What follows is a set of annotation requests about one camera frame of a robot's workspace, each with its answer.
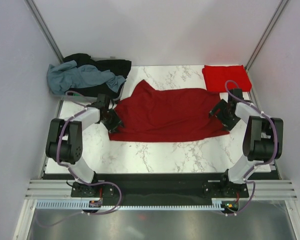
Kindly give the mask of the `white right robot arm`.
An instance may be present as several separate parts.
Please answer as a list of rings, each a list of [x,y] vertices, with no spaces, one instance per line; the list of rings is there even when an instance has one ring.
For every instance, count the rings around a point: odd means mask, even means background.
[[[242,191],[249,177],[258,167],[271,164],[282,155],[284,122],[270,117],[252,102],[243,98],[240,88],[227,90],[228,100],[220,100],[209,116],[217,118],[227,131],[231,131],[242,120],[246,130],[242,143],[242,156],[235,165],[227,169],[217,183],[225,197]]]

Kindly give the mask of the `dark red t shirt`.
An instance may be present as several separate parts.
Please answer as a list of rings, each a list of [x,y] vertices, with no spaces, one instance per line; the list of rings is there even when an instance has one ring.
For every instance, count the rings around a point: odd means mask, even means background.
[[[209,113],[221,100],[203,88],[156,90],[145,80],[115,112],[124,126],[109,134],[111,141],[175,143],[228,135],[222,123]]]

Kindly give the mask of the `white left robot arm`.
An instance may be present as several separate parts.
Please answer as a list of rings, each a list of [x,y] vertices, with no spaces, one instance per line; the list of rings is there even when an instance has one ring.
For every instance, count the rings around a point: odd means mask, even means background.
[[[83,158],[83,131],[94,124],[102,124],[109,134],[118,132],[124,123],[114,110],[115,101],[100,94],[96,101],[83,106],[83,110],[67,119],[54,118],[50,122],[45,154],[74,178],[73,188],[82,188],[89,197],[102,197],[103,185],[97,174]]]

